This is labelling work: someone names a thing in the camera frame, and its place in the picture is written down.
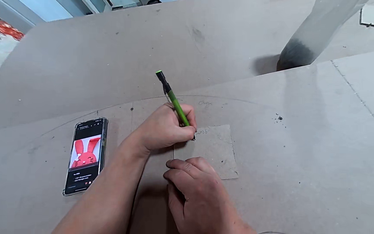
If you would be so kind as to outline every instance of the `red bunny image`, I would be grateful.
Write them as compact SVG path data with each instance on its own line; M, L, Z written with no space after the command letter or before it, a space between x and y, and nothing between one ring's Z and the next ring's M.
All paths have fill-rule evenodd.
M72 168L96 162L96 156L93 154L93 150L95 149L95 146L98 143L99 139L100 137L96 137L89 140L89 143L87 145L87 152L83 152L82 140L77 140L74 142L74 147L76 149L78 158L73 162L73 165L71 166Z

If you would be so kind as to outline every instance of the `left hand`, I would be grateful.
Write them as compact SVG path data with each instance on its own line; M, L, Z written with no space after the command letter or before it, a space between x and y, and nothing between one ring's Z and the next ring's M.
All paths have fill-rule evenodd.
M133 132L139 136L142 145L147 150L156 150L193 139L194 133L197 131L194 108L187 104L180 104L180 106L190 126L180 127L173 105L165 103Z

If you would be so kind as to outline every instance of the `right hand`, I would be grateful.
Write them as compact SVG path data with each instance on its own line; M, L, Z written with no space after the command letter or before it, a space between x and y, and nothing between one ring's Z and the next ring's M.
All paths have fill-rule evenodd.
M202 157L169 160L168 205L180 234L256 233L244 223L219 175Z

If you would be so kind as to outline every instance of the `dark spot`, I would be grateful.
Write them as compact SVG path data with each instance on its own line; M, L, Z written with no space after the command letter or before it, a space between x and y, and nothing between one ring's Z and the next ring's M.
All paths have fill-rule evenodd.
M192 35L194 37L194 40L198 43L203 43L205 41L205 37L204 35L202 34L202 32L196 28L193 28L192 29Z

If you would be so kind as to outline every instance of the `white wall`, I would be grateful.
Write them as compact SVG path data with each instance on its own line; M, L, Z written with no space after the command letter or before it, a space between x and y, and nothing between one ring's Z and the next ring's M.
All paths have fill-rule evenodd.
M56 0L20 0L24 5L34 11L44 21L62 20L72 15Z

